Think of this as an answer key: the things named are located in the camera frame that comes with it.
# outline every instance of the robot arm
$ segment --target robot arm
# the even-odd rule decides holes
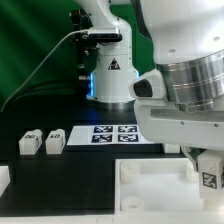
[[[118,29],[120,42],[98,43],[97,65],[91,74],[89,101],[103,108],[123,109],[133,106],[128,85],[138,77],[132,65],[132,31],[130,25],[113,15],[112,4],[130,3],[128,0],[75,0],[89,15],[93,28]]]
[[[130,85],[141,132],[154,142],[224,150],[224,2],[140,3],[156,63],[155,71]],[[151,97],[136,94],[142,80]],[[164,92],[164,86],[166,93],[155,98],[154,89]]]

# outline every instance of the blue light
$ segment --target blue light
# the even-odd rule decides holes
[[[139,76],[140,76],[140,73],[139,73],[139,71],[137,71],[137,78],[139,78]]]
[[[90,74],[90,92],[87,96],[93,97],[93,73]]]

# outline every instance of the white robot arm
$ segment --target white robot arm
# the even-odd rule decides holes
[[[112,4],[130,3],[127,0],[75,0],[89,15],[93,27],[118,28],[122,41],[98,44],[98,58],[91,75],[91,92],[87,98],[98,106],[125,109],[133,106],[128,85],[138,77],[132,65],[132,31],[130,25],[113,15]]]
[[[129,86],[140,130],[186,154],[208,149],[197,158],[200,194],[205,207],[223,209],[224,1],[136,1],[156,67]]]

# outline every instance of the black cable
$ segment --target black cable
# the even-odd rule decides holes
[[[23,97],[24,95],[27,95],[27,94],[30,94],[30,93],[41,92],[41,91],[61,90],[61,89],[73,89],[73,88],[74,88],[74,86],[64,86],[64,87],[55,87],[55,88],[47,88],[47,89],[34,89],[34,90],[30,90],[28,92],[21,93],[19,96],[17,96],[14,99],[11,99],[10,100],[10,104],[14,103],[20,97]]]
[[[68,80],[58,80],[58,81],[47,81],[47,82],[42,82],[42,83],[38,83],[38,84],[34,84],[32,86],[29,86],[21,91],[19,91],[18,93],[16,93],[5,105],[5,108],[7,108],[10,104],[12,104],[13,102],[16,101],[17,98],[19,98],[21,95],[25,95],[25,94],[29,94],[29,92],[32,92],[32,90],[36,89],[36,88],[40,88],[46,85],[52,85],[52,84],[57,84],[57,83],[67,83],[67,82],[74,82],[77,81],[76,79],[68,79]]]

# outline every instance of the cable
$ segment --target cable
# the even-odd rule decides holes
[[[76,33],[82,33],[82,32],[86,32],[88,30],[79,30],[79,31],[74,31],[69,33],[68,35],[66,35],[64,38],[62,38],[58,44],[50,51],[50,53],[41,61],[41,63],[34,69],[34,71],[29,75],[29,77],[22,83],[22,85],[20,85],[19,88],[17,88],[9,97],[8,99],[4,102],[2,108],[1,108],[1,112],[4,111],[6,105],[8,104],[8,102],[13,98],[13,96],[18,93],[32,78],[33,76],[37,73],[37,71],[43,66],[43,64],[47,61],[47,59],[57,50],[57,48],[70,36],[76,34]]]
[[[64,87],[54,87],[54,88],[46,88],[46,89],[34,89],[32,91],[20,94],[19,96],[17,96],[17,98],[12,99],[11,103],[13,103],[15,100],[17,100],[18,98],[22,97],[25,94],[29,94],[29,93],[33,93],[33,92],[52,91],[52,90],[61,90],[61,89],[73,89],[73,88],[74,88],[73,86],[64,86]]]
[[[19,92],[17,92],[9,101],[8,103],[5,105],[5,108],[6,109],[11,103],[13,103],[14,101],[16,101],[17,98],[19,98],[20,96],[22,95],[25,95],[25,94],[29,94],[29,92],[31,92],[33,89],[36,89],[36,88],[40,88],[40,87],[43,87],[43,86],[46,86],[46,85],[52,85],[52,84],[57,84],[57,83],[70,83],[71,81],[76,81],[75,79],[68,79],[68,80],[58,80],[58,81],[48,81],[48,82],[43,82],[43,83],[39,83],[39,84],[34,84],[32,86],[29,86],[25,89],[22,89],[20,90]]]

